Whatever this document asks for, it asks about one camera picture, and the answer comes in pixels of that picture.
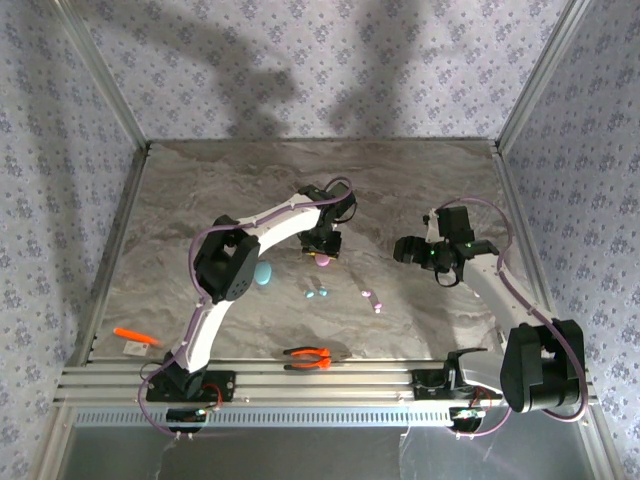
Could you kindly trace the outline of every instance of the aluminum frame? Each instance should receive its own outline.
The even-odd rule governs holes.
[[[575,37],[589,5],[591,5],[591,0],[569,0],[560,14],[544,50],[533,67],[529,80],[522,89],[496,140],[498,150],[502,155],[508,153],[529,119],[533,108]]]
[[[78,408],[74,425],[83,427],[146,427],[149,422],[141,412],[130,408]],[[164,412],[149,407],[149,414],[162,422]],[[203,428],[354,428],[354,427],[451,427],[453,421],[444,409],[389,407],[225,407],[208,412]],[[173,423],[172,426],[193,424]]]
[[[527,277],[532,286],[532,294],[538,302],[555,313],[544,272],[535,253],[535,244],[522,213],[517,193],[513,188],[509,168],[493,142],[490,142],[490,147],[519,241]],[[117,253],[108,262],[104,281],[100,285],[100,298],[86,334],[86,345],[82,349],[86,356],[79,358],[74,366],[66,368],[63,372],[54,397],[48,428],[30,472],[31,479],[45,480],[57,477],[65,457],[71,426],[78,418],[86,419],[87,412],[104,413],[109,409],[137,406],[136,394],[143,360],[97,360],[89,361],[88,364],[87,361],[91,343],[104,311],[109,283],[119,257],[127,220],[135,205],[140,180],[144,173],[144,163],[145,160],[142,159],[134,169],[132,188],[129,190],[128,197],[123,199],[122,216],[115,241]],[[431,414],[443,412],[444,414],[450,406],[457,406],[453,401],[414,402],[413,400],[409,371],[416,368],[442,368],[443,363],[440,361],[354,360],[335,364],[330,371],[321,372],[319,375],[287,375],[282,365],[282,362],[275,360],[234,359],[213,361],[209,364],[209,368],[231,369],[238,372],[236,397],[229,408],[239,409],[239,411],[256,412],[264,408],[284,408],[290,411],[290,409],[303,407],[357,408],[365,411],[383,409],[383,411],[392,412],[398,411],[398,408],[409,408],[412,411],[415,409],[418,412]],[[460,402],[460,406],[466,405],[467,402]],[[167,404],[158,404],[150,408],[161,418],[167,406]],[[177,407],[181,404],[171,404],[171,406]],[[579,430],[595,478],[623,479],[622,466],[606,427],[602,410],[592,391],[590,391],[590,408],[580,422]]]
[[[73,3],[70,0],[49,0],[49,3],[126,134],[139,149],[146,148],[144,132]]]

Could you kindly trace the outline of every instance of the orange marker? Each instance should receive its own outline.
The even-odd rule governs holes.
[[[160,340],[157,340],[148,335],[143,335],[142,333],[134,332],[133,330],[127,330],[126,328],[116,327],[113,329],[113,333],[115,335],[118,335],[119,337],[126,338],[127,340],[133,340],[134,342],[148,343],[149,345],[153,345],[154,347],[162,346]]]

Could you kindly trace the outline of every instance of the pliers handle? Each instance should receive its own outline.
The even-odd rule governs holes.
[[[315,348],[315,347],[298,347],[284,350],[283,355],[290,357],[316,357],[317,360],[309,361],[306,363],[292,363],[284,366],[285,370],[318,370],[327,369],[331,366],[331,351],[328,348]]]

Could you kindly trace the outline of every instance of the metal extrusion bar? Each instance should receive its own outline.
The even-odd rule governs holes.
[[[573,40],[590,4],[591,0],[570,0],[560,14],[547,45],[538,58],[529,80],[522,89],[520,97],[497,139],[498,150],[502,155],[511,149],[516,137],[524,128],[533,108]]]
[[[30,473],[32,480],[57,478],[65,448],[76,418],[76,411],[68,405],[53,410],[53,425],[42,457]]]
[[[505,197],[509,211],[514,222],[514,230],[518,239],[521,255],[525,263],[527,277],[532,286],[532,293],[536,300],[546,305],[547,310],[557,315],[557,310],[551,297],[549,286],[544,275],[542,263],[538,256],[529,224],[525,221],[524,209],[520,203],[520,197],[514,186],[513,176],[509,165],[498,152],[495,145],[491,146],[493,158],[496,162],[498,176],[505,191]],[[625,475],[620,459],[613,445],[609,428],[607,427],[602,407],[587,370],[587,384],[589,385],[589,409],[579,423],[580,436],[587,450],[587,456],[591,463],[596,479],[624,479]]]
[[[138,187],[142,180],[146,157],[147,150],[144,149],[137,152],[133,159],[131,172],[127,179],[127,183],[123,188],[124,195],[121,199],[118,211],[116,212],[116,220],[113,223],[112,234],[109,236],[107,241],[106,248],[110,250],[110,255],[104,262],[104,265],[101,265],[100,267],[101,271],[97,276],[98,280],[96,282],[97,294],[88,319],[87,327],[82,332],[84,338],[71,358],[70,364],[72,365],[84,365],[91,353],[96,331],[102,322],[102,317],[104,316],[104,311],[107,307],[107,293],[109,286],[111,285],[116,262],[120,257],[120,252],[124,244],[126,227],[138,195]]]
[[[231,405],[245,408],[398,407],[411,404],[416,409],[448,409],[467,407],[469,403],[465,399],[414,401],[411,371],[443,368],[443,363],[438,361],[351,361],[314,373],[287,372],[283,365],[278,361],[219,361],[212,362],[209,369],[237,372]],[[136,405],[140,366],[114,363],[67,368],[60,378],[54,404],[78,407]],[[488,406],[489,400],[483,399],[480,404]],[[176,407],[179,404],[159,405]]]
[[[146,148],[147,139],[144,133],[73,3],[69,0],[49,0],[49,3],[124,131],[139,149]]]
[[[74,427],[146,427],[149,422],[132,408],[79,408]],[[150,408],[154,421],[164,421],[164,411]],[[207,413],[206,427],[449,427],[453,425],[446,408],[416,410],[409,407],[225,407]]]

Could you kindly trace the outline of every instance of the orange pliers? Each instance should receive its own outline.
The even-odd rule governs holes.
[[[308,359],[305,363],[290,363],[284,366],[285,370],[325,370],[331,366],[331,361],[339,362],[346,358],[346,355],[332,355],[328,348],[316,348],[316,347],[298,347],[284,350],[283,355],[287,355],[294,358]]]

